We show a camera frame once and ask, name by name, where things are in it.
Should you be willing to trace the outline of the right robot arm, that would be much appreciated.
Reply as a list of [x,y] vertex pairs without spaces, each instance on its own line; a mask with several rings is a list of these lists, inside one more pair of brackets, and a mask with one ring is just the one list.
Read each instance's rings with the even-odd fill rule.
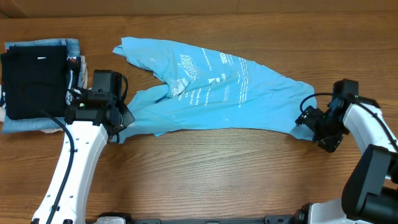
[[384,186],[385,179],[397,182],[397,138],[377,102],[352,93],[334,93],[326,111],[308,106],[301,112],[296,123],[309,127],[322,149],[334,152],[343,135],[351,134],[361,158],[340,198],[308,203],[291,222],[397,223],[397,190]]

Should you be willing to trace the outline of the light blue printed t-shirt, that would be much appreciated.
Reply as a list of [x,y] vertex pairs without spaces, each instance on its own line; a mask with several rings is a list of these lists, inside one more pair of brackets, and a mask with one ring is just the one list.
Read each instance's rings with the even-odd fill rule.
[[160,136],[180,129],[263,129],[310,140],[296,124],[311,85],[265,65],[171,40],[124,37],[114,53],[153,73],[160,85],[136,93],[134,117],[120,141],[138,134]]

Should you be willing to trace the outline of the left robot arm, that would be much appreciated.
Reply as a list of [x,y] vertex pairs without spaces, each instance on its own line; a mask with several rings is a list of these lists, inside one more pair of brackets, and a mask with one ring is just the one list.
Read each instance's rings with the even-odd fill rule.
[[125,103],[78,100],[68,109],[62,151],[32,223],[85,223],[86,204],[99,156],[108,139],[134,117]]

